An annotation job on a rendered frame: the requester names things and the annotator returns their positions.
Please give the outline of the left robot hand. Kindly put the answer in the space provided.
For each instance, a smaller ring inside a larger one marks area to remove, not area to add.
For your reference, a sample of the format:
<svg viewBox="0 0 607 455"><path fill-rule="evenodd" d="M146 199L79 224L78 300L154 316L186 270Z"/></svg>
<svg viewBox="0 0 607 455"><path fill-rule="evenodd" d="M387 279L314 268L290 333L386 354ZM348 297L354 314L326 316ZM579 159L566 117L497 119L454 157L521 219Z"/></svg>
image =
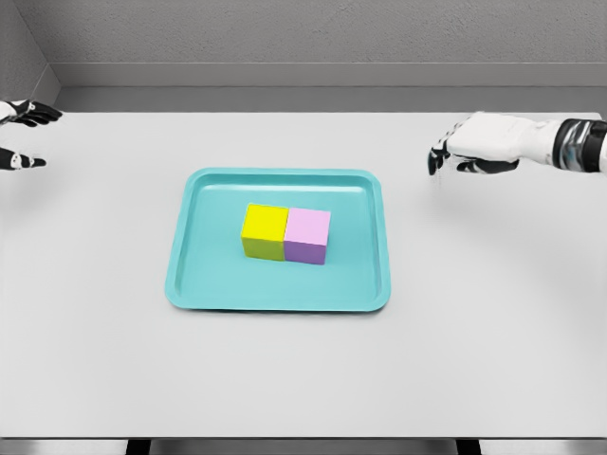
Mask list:
<svg viewBox="0 0 607 455"><path fill-rule="evenodd" d="M36 100L0 100L0 126L9 123L29 128L58 121L63 112ZM0 147L0 171L18 171L46 166L43 158L31 157Z"/></svg>

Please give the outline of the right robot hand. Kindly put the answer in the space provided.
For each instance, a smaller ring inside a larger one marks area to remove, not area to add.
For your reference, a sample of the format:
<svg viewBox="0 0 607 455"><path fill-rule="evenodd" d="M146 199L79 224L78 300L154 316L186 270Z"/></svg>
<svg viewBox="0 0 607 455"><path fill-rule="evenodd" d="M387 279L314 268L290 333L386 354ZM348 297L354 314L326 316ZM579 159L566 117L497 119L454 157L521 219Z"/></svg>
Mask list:
<svg viewBox="0 0 607 455"><path fill-rule="evenodd" d="M521 159L542 161L536 123L528 118L477 112L455 124L431 147L427 163L434 175L452 158L460 173L514 171Z"/></svg>

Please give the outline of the pink cube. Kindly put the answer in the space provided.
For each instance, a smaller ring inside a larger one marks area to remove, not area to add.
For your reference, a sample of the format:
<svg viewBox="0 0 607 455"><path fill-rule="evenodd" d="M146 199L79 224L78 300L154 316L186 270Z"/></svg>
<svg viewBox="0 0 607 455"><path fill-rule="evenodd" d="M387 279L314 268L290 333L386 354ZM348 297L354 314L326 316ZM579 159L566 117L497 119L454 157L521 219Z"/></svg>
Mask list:
<svg viewBox="0 0 607 455"><path fill-rule="evenodd" d="M285 260L325 264L331 213L325 210L290 208L285 228Z"/></svg>

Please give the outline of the yellow cube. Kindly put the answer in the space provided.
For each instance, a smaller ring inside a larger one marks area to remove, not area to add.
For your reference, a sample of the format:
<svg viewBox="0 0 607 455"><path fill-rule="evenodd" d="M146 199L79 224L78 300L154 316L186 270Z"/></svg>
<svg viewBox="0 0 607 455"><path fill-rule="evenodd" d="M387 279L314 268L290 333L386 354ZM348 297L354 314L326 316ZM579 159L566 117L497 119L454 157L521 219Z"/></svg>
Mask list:
<svg viewBox="0 0 607 455"><path fill-rule="evenodd" d="M241 243L249 258L285 259L284 237L289 209L249 204L241 230Z"/></svg>

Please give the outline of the teal rectangular tray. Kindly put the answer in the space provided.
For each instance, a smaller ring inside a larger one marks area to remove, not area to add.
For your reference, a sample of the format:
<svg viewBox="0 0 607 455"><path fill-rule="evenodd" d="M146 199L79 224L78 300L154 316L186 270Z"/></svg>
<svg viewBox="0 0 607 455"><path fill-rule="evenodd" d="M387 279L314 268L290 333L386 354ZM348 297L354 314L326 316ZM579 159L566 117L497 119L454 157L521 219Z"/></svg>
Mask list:
<svg viewBox="0 0 607 455"><path fill-rule="evenodd" d="M187 310L381 309L391 278L378 179L331 169L193 173L165 294Z"/></svg>

